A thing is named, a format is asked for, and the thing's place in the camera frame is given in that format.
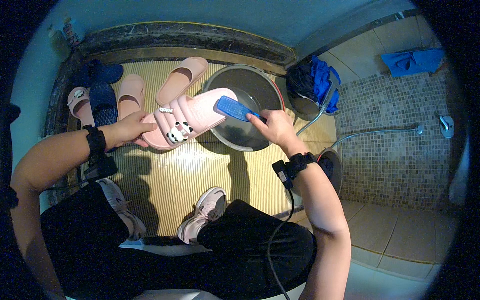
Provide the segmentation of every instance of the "human arm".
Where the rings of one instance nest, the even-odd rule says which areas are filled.
[[[291,118],[281,110],[264,110],[264,124],[247,114],[250,122],[269,141],[280,146],[288,158],[308,152],[296,136]],[[350,268],[350,232],[342,205],[318,164],[308,164],[294,185],[300,190],[307,217],[317,240],[317,254],[300,299],[343,299]]]
[[[99,127],[105,136],[105,150],[132,140],[147,146],[138,136],[154,130],[156,125],[141,123],[145,115],[145,112],[135,112],[117,123]],[[11,210],[18,247],[39,284],[59,295],[63,293],[41,232],[39,195],[87,161],[90,154],[87,134],[87,130],[66,132],[39,142],[17,164],[10,183],[18,198],[18,206]]]

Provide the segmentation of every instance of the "left hand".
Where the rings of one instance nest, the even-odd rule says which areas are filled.
[[[127,142],[134,142],[142,147],[148,147],[148,144],[141,139],[141,134],[153,131],[158,126],[155,123],[142,123],[142,119],[147,114],[146,111],[137,111],[116,123],[98,128],[105,135],[106,151],[114,147],[123,146]]]

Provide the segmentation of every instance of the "bottle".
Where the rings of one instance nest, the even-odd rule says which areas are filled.
[[[53,25],[50,25],[48,28],[48,37],[50,38],[50,45],[55,54],[62,62],[66,61],[67,58],[70,57],[72,48],[68,45],[68,42],[63,37],[61,31],[54,29]]]
[[[76,20],[72,20],[68,15],[65,15],[65,18],[63,19],[62,31],[63,36],[67,39],[70,47],[78,46],[85,36],[84,29]]]

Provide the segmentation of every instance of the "mosaic tile wall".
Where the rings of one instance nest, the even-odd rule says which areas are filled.
[[[454,100],[448,98],[457,97],[448,90],[451,81],[449,71],[432,77],[427,73],[395,78],[388,74],[339,88],[338,138],[362,131],[424,126],[421,135],[383,132],[341,143],[341,199],[429,211],[446,206],[455,138],[442,136],[438,117],[449,115],[447,103]]]

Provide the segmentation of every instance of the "sneaker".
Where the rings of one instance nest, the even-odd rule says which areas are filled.
[[[125,210],[125,211],[119,213],[119,215],[124,215],[124,216],[126,216],[126,217],[127,217],[128,219],[130,219],[130,221],[132,221],[132,223],[133,223],[133,232],[132,232],[132,234],[128,237],[128,240],[136,241],[136,240],[139,240],[139,239],[141,239],[142,237],[144,237],[145,231],[146,231],[146,227],[145,227],[145,224],[142,222],[142,220],[140,220],[139,217],[137,217],[136,215],[132,214],[131,211],[129,211],[129,210]]]
[[[97,182],[102,187],[108,203],[117,214],[127,210],[127,201],[118,185],[108,178],[97,180]]]
[[[220,218],[225,212],[225,190],[219,187],[208,189],[200,196],[195,206],[195,215],[180,224],[177,235],[185,244],[196,242],[200,230]]]
[[[139,217],[132,214],[132,212],[127,209],[127,201],[125,200],[125,196],[123,196],[120,187],[108,178],[97,180],[97,182],[102,187],[103,194],[105,194],[105,197],[113,210],[117,214],[124,215],[132,221],[133,233],[128,237],[128,240],[136,241],[141,239],[145,235],[145,224]]]

